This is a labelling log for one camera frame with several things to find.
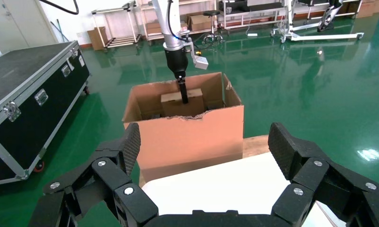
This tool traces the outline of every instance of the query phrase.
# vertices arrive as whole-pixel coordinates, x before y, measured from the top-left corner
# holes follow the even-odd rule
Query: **black cable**
[[[51,6],[53,6],[53,7],[56,7],[56,8],[58,8],[58,9],[60,9],[60,10],[63,10],[63,11],[66,12],[66,13],[70,13],[70,14],[74,14],[74,15],[78,15],[78,13],[79,13],[78,5],[77,5],[76,0],[73,0],[74,5],[76,6],[76,12],[73,12],[73,11],[70,11],[70,10],[68,10],[68,9],[65,9],[65,8],[63,8],[63,7],[61,7],[61,6],[58,6],[58,5],[54,4],[53,2],[48,1],[48,0],[39,0],[39,1],[41,1],[41,2],[43,2],[43,3],[46,3],[46,4],[48,4],[48,5],[51,5]]]
[[[169,26],[170,33],[172,34],[172,36],[174,36],[174,37],[177,38],[178,40],[182,40],[182,41],[188,42],[188,40],[186,40],[186,39],[182,39],[182,38],[176,36],[176,35],[173,33],[172,27],[170,26],[170,6],[172,5],[173,0],[168,0],[168,1],[169,1],[169,5],[167,6],[167,25]],[[201,37],[203,37],[203,36],[206,35],[206,34],[207,34],[207,33],[204,33],[204,34],[201,35],[198,39],[200,39]],[[213,42],[211,42],[211,43],[209,44],[209,46],[207,46],[207,47],[205,47],[205,48],[199,48],[199,47],[195,44],[195,42],[196,42],[198,39],[196,39],[195,41],[192,42],[192,43],[194,44],[194,46],[197,48],[197,50],[195,50],[195,51],[201,51],[201,50],[207,49],[207,48],[209,48],[209,47],[213,44]]]
[[[186,39],[182,39],[182,38],[176,36],[176,35],[173,33],[172,27],[170,26],[170,6],[172,5],[172,2],[173,2],[173,0],[169,0],[169,5],[167,6],[167,24],[169,25],[170,33],[171,33],[175,38],[177,38],[178,40],[182,40],[182,41],[188,42],[188,40],[186,40]]]

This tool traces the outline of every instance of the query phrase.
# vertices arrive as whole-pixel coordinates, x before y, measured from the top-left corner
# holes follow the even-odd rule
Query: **black end effector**
[[[185,86],[185,70],[188,66],[188,58],[185,47],[175,51],[164,50],[167,59],[167,66],[174,73],[180,88],[182,102],[188,103],[187,88]]]
[[[156,217],[157,206],[129,177],[140,145],[137,123],[128,126],[123,138],[99,145],[84,164],[44,186],[28,226],[77,226],[101,201],[125,227],[143,226]]]
[[[379,209],[375,209],[379,207],[377,182],[333,162],[314,142],[293,137],[280,123],[271,125],[268,144],[293,189],[288,190],[287,196],[286,190],[283,192],[272,208],[272,215],[287,216],[284,219],[289,224],[299,226],[314,202],[320,201],[347,226],[379,226]],[[296,197],[296,191],[302,195],[312,192],[313,199],[303,201],[299,209],[293,206],[291,211],[280,210],[292,196]]]
[[[29,227],[77,226],[100,201],[124,227],[299,227],[315,201],[328,205],[349,227],[379,227],[379,184],[336,164],[280,123],[272,124],[268,144],[291,184],[271,215],[193,211],[158,216],[157,206],[128,176],[140,144],[138,124],[132,123],[122,139],[102,143],[86,163],[48,183]]]

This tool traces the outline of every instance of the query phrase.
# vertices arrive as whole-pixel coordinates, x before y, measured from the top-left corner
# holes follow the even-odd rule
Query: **white cable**
[[[257,33],[255,33],[255,34],[249,34],[248,35],[248,31],[249,31],[249,29],[250,29],[250,24],[251,24],[251,12],[252,11],[250,11],[250,16],[248,17],[248,19],[249,19],[249,21],[248,21],[248,29],[247,29],[247,31],[245,32],[245,34],[247,35],[247,36],[258,36],[258,34]]]

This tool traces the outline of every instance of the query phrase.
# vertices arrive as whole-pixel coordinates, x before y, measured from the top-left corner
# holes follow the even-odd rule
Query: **silver screw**
[[[367,182],[365,185],[366,185],[366,187],[368,187],[369,189],[372,189],[372,190],[376,190],[376,189],[377,189],[376,185],[374,185],[374,184],[372,184],[372,183]]]
[[[321,163],[321,162],[319,162],[319,161],[314,161],[313,163],[315,163],[315,165],[317,165],[317,166],[322,166],[323,164]]]
[[[124,189],[124,194],[131,195],[134,192],[133,188],[126,188]]]
[[[55,189],[55,188],[57,188],[59,186],[60,186],[59,182],[54,182],[54,183],[51,184],[51,189]]]
[[[303,191],[301,188],[294,188],[294,193],[297,195],[303,195]]]
[[[106,164],[106,161],[100,161],[98,162],[98,166],[104,166]]]

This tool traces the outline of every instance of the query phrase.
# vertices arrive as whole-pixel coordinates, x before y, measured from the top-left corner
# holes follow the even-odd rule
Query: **white table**
[[[289,184],[270,152],[156,179],[142,189],[163,214],[191,214],[193,210],[240,214],[270,214]],[[326,207],[313,206],[304,227],[345,226]]]

